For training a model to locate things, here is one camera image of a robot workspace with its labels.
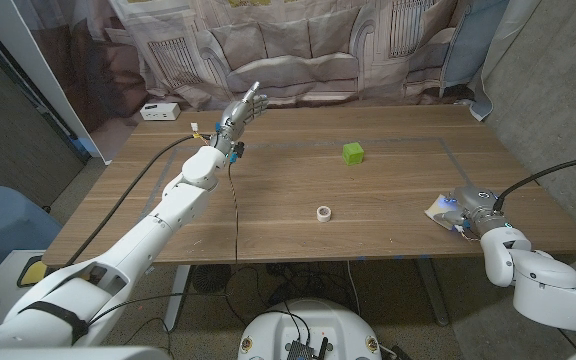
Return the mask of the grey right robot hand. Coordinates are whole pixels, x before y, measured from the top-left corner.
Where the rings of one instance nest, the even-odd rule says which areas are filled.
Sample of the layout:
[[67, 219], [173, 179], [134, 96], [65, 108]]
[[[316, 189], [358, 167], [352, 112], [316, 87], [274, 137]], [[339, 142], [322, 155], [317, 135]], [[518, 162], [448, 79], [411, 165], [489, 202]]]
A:
[[472, 233], [481, 237], [486, 232], [500, 227], [508, 227], [508, 220], [501, 211], [493, 209], [497, 197], [492, 191], [475, 186], [455, 188], [442, 203], [451, 205], [439, 215], [437, 220], [446, 221], [449, 225], [468, 227]]

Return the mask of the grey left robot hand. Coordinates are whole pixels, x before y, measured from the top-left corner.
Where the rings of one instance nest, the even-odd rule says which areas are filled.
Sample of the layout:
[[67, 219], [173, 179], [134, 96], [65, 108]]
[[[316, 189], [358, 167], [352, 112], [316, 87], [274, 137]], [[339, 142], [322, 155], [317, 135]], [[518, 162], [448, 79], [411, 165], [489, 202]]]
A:
[[259, 87], [260, 83], [254, 82], [241, 100], [231, 102], [223, 111], [219, 128], [210, 138], [210, 145], [224, 155], [232, 152], [245, 127], [267, 110], [268, 97], [258, 93]]

